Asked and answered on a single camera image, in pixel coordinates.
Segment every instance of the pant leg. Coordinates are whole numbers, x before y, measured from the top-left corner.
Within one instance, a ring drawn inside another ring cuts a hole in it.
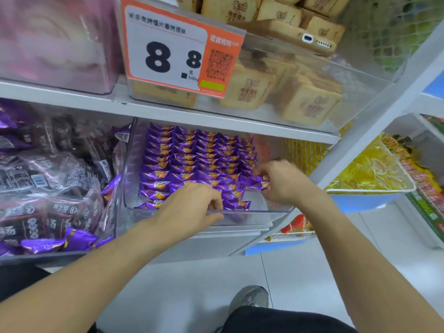
[[[226,320],[222,333],[358,333],[323,314],[242,306]]]
[[[34,265],[0,266],[0,302],[49,275]],[[97,333],[96,323],[87,333]]]

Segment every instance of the qr code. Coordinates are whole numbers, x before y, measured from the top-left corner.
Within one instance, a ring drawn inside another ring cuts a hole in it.
[[[234,56],[231,54],[212,49],[208,63],[207,77],[225,82],[225,77],[230,71],[233,59]]]

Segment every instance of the hand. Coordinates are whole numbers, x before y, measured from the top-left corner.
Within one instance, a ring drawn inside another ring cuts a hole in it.
[[[263,163],[254,172],[270,177],[270,187],[263,190],[262,194],[267,200],[282,205],[300,208],[301,205],[310,203],[313,194],[322,192],[304,173],[286,160]]]
[[[221,192],[191,182],[175,191],[147,221],[174,245],[223,219],[222,213],[207,213],[208,209],[223,209]]]

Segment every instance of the orange price tag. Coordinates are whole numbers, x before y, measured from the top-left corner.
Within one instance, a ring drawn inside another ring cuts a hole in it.
[[[245,32],[120,1],[128,78],[224,98]]]

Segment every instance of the floor grout line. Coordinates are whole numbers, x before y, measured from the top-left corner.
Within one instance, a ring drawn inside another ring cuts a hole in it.
[[[358,214],[359,214],[360,218],[362,219],[362,221],[364,222],[365,227],[368,229],[370,235],[372,235],[372,238],[373,238],[373,240],[375,241],[375,244],[376,244],[377,249],[379,250],[379,252],[382,253],[381,248],[380,248],[380,246],[379,246],[379,244],[378,244],[376,238],[375,238],[374,235],[372,234],[372,232],[371,232],[369,226],[365,223],[365,220],[364,220],[364,218],[362,217],[361,213],[358,213]]]
[[[265,280],[266,280],[266,282],[267,282],[268,294],[270,295],[271,307],[274,308],[274,306],[273,306],[273,299],[271,298],[270,285],[268,285],[267,272],[265,271],[264,259],[262,258],[262,253],[259,253],[259,254],[260,254],[260,256],[261,256],[262,267],[264,268]]]

